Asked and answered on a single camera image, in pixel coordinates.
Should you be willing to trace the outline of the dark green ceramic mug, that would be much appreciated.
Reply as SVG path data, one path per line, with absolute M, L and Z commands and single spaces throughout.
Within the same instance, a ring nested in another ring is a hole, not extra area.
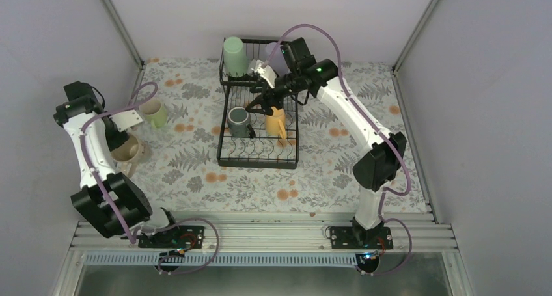
M 233 107 L 227 115 L 227 125 L 230 135 L 234 138 L 256 137 L 255 130 L 251 125 L 250 113 L 244 107 Z

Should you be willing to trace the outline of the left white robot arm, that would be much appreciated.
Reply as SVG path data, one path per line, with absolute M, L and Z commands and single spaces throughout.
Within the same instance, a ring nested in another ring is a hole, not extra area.
M 112 153 L 130 143 L 128 129 L 143 122 L 139 106 L 158 91 L 155 82 L 146 82 L 153 91 L 142 101 L 116 111 L 106 111 L 100 93 L 88 83 L 75 81 L 64 86 L 67 101 L 55 109 L 53 118 L 70 136 L 79 164 L 80 190 L 70 199 L 77 212 L 106 238 L 124 235 L 132 243 L 138 227 L 164 247 L 175 246 L 181 229 L 173 224 L 171 213 L 150 204 L 130 175 L 116 168 Z

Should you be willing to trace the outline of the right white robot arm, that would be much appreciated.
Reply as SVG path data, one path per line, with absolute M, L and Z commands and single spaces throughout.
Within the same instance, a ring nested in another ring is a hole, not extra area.
M 246 109 L 250 113 L 273 116 L 282 108 L 285 98 L 306 92 L 340 120 L 364 152 L 352 168 L 354 178 L 364 191 L 349 229 L 349 241 L 367 249 L 385 228 L 383 201 L 385 194 L 392 191 L 387 183 L 403 170 L 407 187 L 401 194 L 406 195 L 411 189 L 411 178 L 404 163 L 406 136 L 401 132 L 392 133 L 381 124 L 353 93 L 338 63 L 331 59 L 316 60 L 303 38 L 277 44 L 272 53 L 277 51 L 283 55 L 288 73 L 277 74 L 270 66 L 270 57 L 251 61 L 248 73 L 257 78 L 254 88 L 258 96 Z

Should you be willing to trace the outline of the beige floral ceramic mug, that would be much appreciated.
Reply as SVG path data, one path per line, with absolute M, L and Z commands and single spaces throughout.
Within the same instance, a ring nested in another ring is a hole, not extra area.
M 131 178 L 139 165 L 146 163 L 151 157 L 149 146 L 134 134 L 129 133 L 129 139 L 119 148 L 111 152 L 119 171 Z

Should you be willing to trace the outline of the yellow ceramic mug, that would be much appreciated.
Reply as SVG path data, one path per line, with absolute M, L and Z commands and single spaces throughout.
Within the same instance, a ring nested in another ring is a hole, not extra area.
M 287 138 L 286 114 L 283 109 L 271 107 L 272 115 L 265 116 L 265 130 L 268 135 L 278 136 L 281 139 Z

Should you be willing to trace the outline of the light green ceramic mug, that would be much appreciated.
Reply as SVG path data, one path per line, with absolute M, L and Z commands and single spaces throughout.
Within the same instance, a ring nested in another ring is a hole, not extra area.
M 153 128 L 162 128 L 168 121 L 165 105 L 158 98 L 152 98 L 140 105 L 139 111 Z

